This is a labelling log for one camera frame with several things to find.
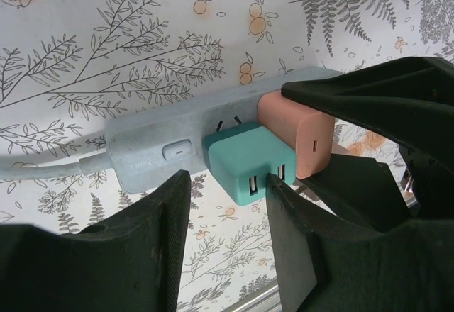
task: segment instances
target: branch illustration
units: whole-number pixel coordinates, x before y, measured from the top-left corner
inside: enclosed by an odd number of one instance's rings
[[[11,154],[16,146],[27,155],[31,152],[40,154],[46,149],[55,157],[58,157],[58,150],[62,154],[70,156],[70,150],[76,152],[80,145],[75,144],[73,140],[63,141],[68,139],[65,134],[71,132],[82,136],[79,132],[81,129],[82,127],[75,124],[65,125],[61,123],[60,119],[57,119],[46,129],[38,129],[33,123],[24,124],[22,128],[19,124],[0,128],[0,138],[9,143],[8,154]]]
[[[96,151],[100,151],[100,149],[104,149],[106,147],[106,138],[103,134],[99,137],[93,138],[92,140],[86,140],[85,144],[87,147],[91,147],[93,145],[96,148]]]
[[[25,65],[19,65],[23,61],[19,55],[21,52],[17,49],[10,52],[5,49],[7,56],[0,57],[0,62],[4,62],[1,66],[0,84],[3,92],[1,93],[0,108],[18,104],[44,94],[50,95],[50,100],[56,100],[53,108],[60,105],[67,105],[68,114],[71,118],[74,117],[74,111],[80,109],[83,116],[89,119],[90,116],[101,116],[103,118],[115,117],[116,114],[126,110],[121,101],[111,105],[107,100],[92,100],[96,95],[100,95],[100,91],[94,92],[78,92],[78,91],[63,91],[67,87],[75,86],[82,82],[96,79],[100,76],[112,76],[111,86],[121,88],[127,82],[116,83],[119,77],[125,76],[127,68],[135,68],[140,63],[154,62],[155,63],[155,78],[165,76],[167,85],[164,87],[157,86],[155,89],[150,88],[146,93],[145,89],[140,91],[116,89],[115,92],[122,99],[128,99],[131,94],[138,98],[148,97],[149,103],[154,98],[155,103],[162,105],[163,101],[168,102],[187,99],[192,94],[190,88],[184,87],[204,83],[207,79],[213,80],[220,78],[225,71],[220,64],[223,62],[221,57],[221,41],[213,39],[210,35],[199,35],[196,33],[186,32],[186,35],[179,37],[179,44],[176,48],[168,48],[170,44],[170,36],[165,34],[167,21],[160,21],[158,18],[151,20],[148,18],[152,15],[150,7],[160,6],[160,0],[105,0],[106,10],[98,9],[99,15],[104,20],[107,26],[96,27],[90,41],[92,55],[84,61],[84,66],[81,69],[75,69],[70,60],[78,60],[78,53],[82,50],[76,46],[75,36],[67,38],[63,35],[62,40],[56,40],[52,37],[52,44],[44,44],[44,57],[34,50],[35,58],[28,56],[28,71],[25,73],[13,73],[15,68],[19,69]],[[122,65],[114,65],[113,67],[101,70],[96,74],[86,76],[85,70],[92,61],[104,57],[108,58],[110,53],[117,50],[122,50],[128,54],[139,57],[136,60],[129,60]],[[177,53],[176,57],[172,57],[172,53]],[[74,81],[63,84],[60,74],[63,72],[76,73]],[[50,86],[52,88],[47,91],[42,91],[38,94],[25,96],[22,99],[15,100],[9,103],[4,103],[4,99],[13,91],[13,89],[25,77],[31,78],[33,81]],[[129,79],[129,81],[139,80],[147,81],[147,79]],[[111,93],[114,89],[103,89],[103,93]],[[75,96],[76,94],[87,95],[93,94],[85,98],[84,96]]]
[[[87,179],[90,179],[92,181],[90,183],[90,188],[95,187],[96,189],[98,189],[105,181],[107,181],[106,170],[94,172],[93,174],[88,175]]]
[[[71,198],[74,197],[77,192],[72,187],[75,184],[83,185],[83,175],[74,175],[71,177],[61,177],[59,179],[53,179],[55,184],[63,183],[66,187],[59,193],[48,190],[40,198],[38,210],[41,213],[54,214],[55,212],[62,213],[68,209],[68,205]]]
[[[226,267],[207,272],[207,274],[212,274],[213,279],[215,279],[216,281],[219,281],[225,277],[230,277],[235,272],[235,269],[238,269],[240,267],[246,266],[247,264],[250,264],[256,258],[257,258],[257,256],[255,255],[255,253],[246,252],[246,253],[243,253],[242,255],[230,258],[228,260],[228,264]]]
[[[195,252],[194,255],[190,257],[191,263],[185,265],[186,267],[189,267],[189,270],[182,271],[182,273],[191,273],[192,280],[194,280],[197,270],[200,269],[203,264],[208,261],[210,255],[221,250],[223,243],[223,239],[220,238],[216,242],[216,239],[213,236],[210,237],[208,241],[204,239],[203,243],[199,245],[200,251]]]
[[[239,232],[238,235],[246,234],[251,231],[250,227],[245,228],[243,226],[243,229],[245,229],[245,230],[247,229],[248,231],[244,232],[244,233],[243,233],[243,231]],[[215,276],[214,279],[216,279],[216,278],[220,279],[221,277],[231,276],[232,273],[234,272],[234,270],[239,268],[242,263],[246,263],[247,261],[253,260],[253,257],[255,256],[255,254],[253,252],[249,252],[249,251],[267,249],[267,244],[269,243],[268,240],[265,241],[264,243],[260,243],[258,246],[257,245],[254,246],[254,244],[257,241],[262,240],[263,238],[265,238],[269,235],[270,235],[270,226],[268,223],[268,219],[264,217],[262,219],[262,223],[255,226],[254,228],[252,228],[252,233],[250,235],[248,235],[247,237],[241,237],[241,240],[238,240],[240,237],[231,239],[232,243],[230,245],[225,245],[225,247],[228,249],[228,251],[224,253],[225,258],[223,261],[219,262],[218,264],[215,264],[213,267],[211,267],[210,269],[208,269],[202,273],[198,273],[197,271],[201,268],[201,266],[199,266],[199,263],[202,261],[207,261],[206,251],[204,252],[204,250],[206,249],[207,246],[209,247],[209,249],[211,249],[210,247],[212,247],[211,244],[207,244],[208,242],[206,241],[206,239],[204,239],[204,244],[199,245],[200,252],[194,253],[194,256],[190,257],[191,263],[184,265],[186,267],[189,267],[190,270],[183,271],[183,273],[191,273],[192,278],[191,278],[191,280],[189,280],[189,282],[187,282],[184,286],[182,286],[182,288],[188,286],[192,282],[200,279],[202,276],[207,275],[207,274],[214,275]],[[224,264],[226,262],[227,262],[227,265],[224,268],[218,269],[218,267],[220,267],[222,264]]]
[[[117,113],[126,111],[125,108],[120,107],[121,101],[117,101],[115,104],[112,104],[110,101],[100,101],[102,94],[98,94],[97,92],[97,95],[92,97],[75,96],[74,93],[56,91],[49,92],[49,94],[54,94],[54,96],[51,96],[48,101],[56,100],[53,108],[66,103],[68,104],[67,110],[71,118],[74,118],[74,112],[78,112],[79,110],[87,120],[89,120],[89,115],[100,115],[102,118],[106,118],[107,116],[116,118]]]

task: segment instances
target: botanical print background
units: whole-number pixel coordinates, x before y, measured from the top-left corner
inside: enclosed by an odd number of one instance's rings
[[[322,66],[454,60],[454,0],[1,0],[2,166],[77,160],[109,119]],[[354,155],[404,165],[394,143],[339,121]],[[111,170],[0,182],[0,223],[76,233],[140,199]],[[275,277],[264,200],[236,206],[193,177],[179,311],[222,311]]]

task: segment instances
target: electrical outlet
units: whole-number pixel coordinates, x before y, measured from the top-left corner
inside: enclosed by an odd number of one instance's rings
[[[121,188],[131,194],[155,188],[180,169],[206,169],[202,140],[258,119],[258,101],[286,82],[326,79],[340,72],[313,67],[109,121],[106,142]]]

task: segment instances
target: metal prong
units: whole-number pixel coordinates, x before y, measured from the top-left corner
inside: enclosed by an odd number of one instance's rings
[[[413,177],[411,175],[410,170],[407,168],[405,169],[404,176],[402,177],[402,180],[400,181],[400,185],[402,189],[404,190],[404,200],[405,203],[407,204],[408,207],[412,207],[415,204],[417,204],[417,200],[414,197],[413,193]]]
[[[219,121],[218,127],[216,128],[216,132],[217,132],[217,133],[221,130],[221,128],[222,128],[222,123],[223,123],[223,121]]]
[[[251,178],[249,178],[249,192],[251,195],[256,194],[258,192],[256,176],[252,176]]]
[[[285,165],[280,165],[277,167],[277,176],[284,181],[285,180]]]

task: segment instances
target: usb port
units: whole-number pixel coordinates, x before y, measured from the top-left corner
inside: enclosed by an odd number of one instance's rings
[[[251,195],[258,193],[256,176],[249,178],[249,192]]]
[[[285,165],[280,165],[277,167],[277,176],[284,181],[285,180]]]

